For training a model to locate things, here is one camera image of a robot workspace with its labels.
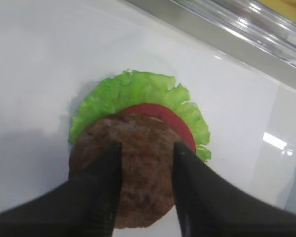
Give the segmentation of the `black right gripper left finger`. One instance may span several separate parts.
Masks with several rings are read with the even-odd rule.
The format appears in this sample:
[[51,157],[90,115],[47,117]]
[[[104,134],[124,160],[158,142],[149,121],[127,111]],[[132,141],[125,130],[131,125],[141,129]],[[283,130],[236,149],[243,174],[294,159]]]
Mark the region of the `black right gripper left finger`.
[[121,144],[49,193],[0,213],[0,237],[111,237],[121,193]]

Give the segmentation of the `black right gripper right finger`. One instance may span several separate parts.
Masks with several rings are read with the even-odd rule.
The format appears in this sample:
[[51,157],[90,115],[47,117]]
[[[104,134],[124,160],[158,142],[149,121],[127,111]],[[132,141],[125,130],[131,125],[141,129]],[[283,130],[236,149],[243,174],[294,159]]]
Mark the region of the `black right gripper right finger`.
[[296,237],[296,215],[233,186],[183,142],[173,149],[172,187],[184,237]]

